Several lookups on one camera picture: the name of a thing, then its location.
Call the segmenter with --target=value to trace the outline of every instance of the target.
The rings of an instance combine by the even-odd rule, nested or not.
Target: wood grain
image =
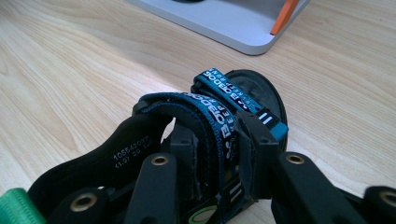
[[[143,94],[188,91],[210,67],[268,77],[288,150],[361,196],[396,188],[396,2],[312,0],[247,56],[121,0],[1,0],[0,194],[102,144]],[[274,223],[259,202],[230,223]]]

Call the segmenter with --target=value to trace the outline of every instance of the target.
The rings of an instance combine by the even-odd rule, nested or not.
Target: black plastic part
[[[98,148],[40,176],[28,190],[30,199],[48,218],[64,198],[80,189],[124,188],[136,181],[143,160],[159,151],[170,121],[167,116],[145,114],[126,119]]]
[[[348,202],[357,210],[360,211],[361,210],[361,201],[362,198],[351,194],[347,191],[344,191],[343,189],[338,189],[340,191],[340,193],[344,196],[345,199],[348,200]]]
[[[276,224],[300,224],[299,219],[288,204],[279,203],[276,199],[273,199],[271,211]]]
[[[234,130],[239,140],[239,176],[247,197],[270,199],[269,168],[279,155],[279,144],[256,115],[236,112]]]
[[[106,212],[111,215],[112,224],[119,224],[124,220],[126,210],[129,202],[131,201],[132,194],[134,193],[135,185],[136,181],[133,181],[129,185],[117,191],[113,188],[106,189],[110,198],[110,203]]]
[[[396,189],[368,188],[361,203],[361,213],[370,223],[396,223]]]
[[[198,138],[194,132],[176,120],[170,136],[169,153],[177,158],[178,196],[181,201],[192,200],[194,196],[200,195],[195,172],[197,148]]]
[[[146,101],[138,101],[133,109],[132,109],[132,116],[136,115],[137,113],[139,113],[142,109],[148,107],[150,104]]]
[[[102,224],[109,223],[106,207],[109,198],[101,189],[81,189],[66,198],[58,205],[48,224]]]
[[[367,223],[306,156],[282,153],[273,171],[273,201],[289,208],[285,214],[273,211],[277,223],[282,223],[282,216],[296,217],[295,223],[304,224]]]
[[[123,223],[177,224],[178,216],[176,158],[152,154],[143,161]]]

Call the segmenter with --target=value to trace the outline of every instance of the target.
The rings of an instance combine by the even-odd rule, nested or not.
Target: velcro strap
[[[44,224],[45,222],[24,189],[9,189],[0,197],[0,223]]]
[[[219,214],[223,218],[225,214],[225,200],[223,198],[223,190],[225,183],[225,174],[235,171],[232,164],[236,164],[233,125],[234,117],[231,111],[221,102],[200,94],[194,93],[178,93],[163,92],[152,93],[143,96],[139,103],[134,107],[134,113],[150,114],[163,113],[171,115],[187,127],[194,130],[200,143],[204,142],[206,156],[203,161],[210,161],[216,155],[218,167],[211,167],[210,163],[206,164],[205,169],[208,172],[208,179],[217,171]],[[197,130],[191,126],[193,123],[199,123]],[[205,182],[205,185],[214,189],[214,185]]]
[[[276,141],[282,140],[289,130],[288,126],[268,108],[259,105],[216,68],[206,70],[195,77],[191,91],[218,99],[230,109],[234,109],[233,113],[236,110],[245,110],[257,115]]]

